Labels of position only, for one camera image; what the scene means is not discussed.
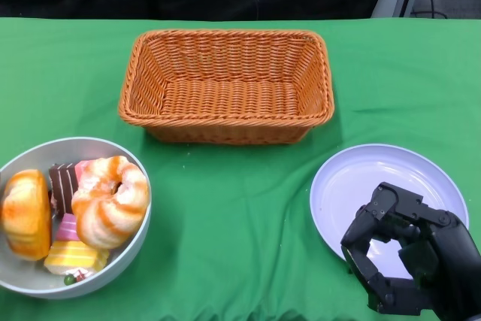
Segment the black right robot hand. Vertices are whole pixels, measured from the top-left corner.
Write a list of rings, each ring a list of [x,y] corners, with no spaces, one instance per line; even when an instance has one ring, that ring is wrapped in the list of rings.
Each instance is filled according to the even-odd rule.
[[[384,276],[368,258],[370,242],[398,241],[410,279]],[[480,318],[480,253],[467,227],[452,212],[423,203],[416,193],[381,183],[341,240],[352,273],[378,313],[440,320]]]

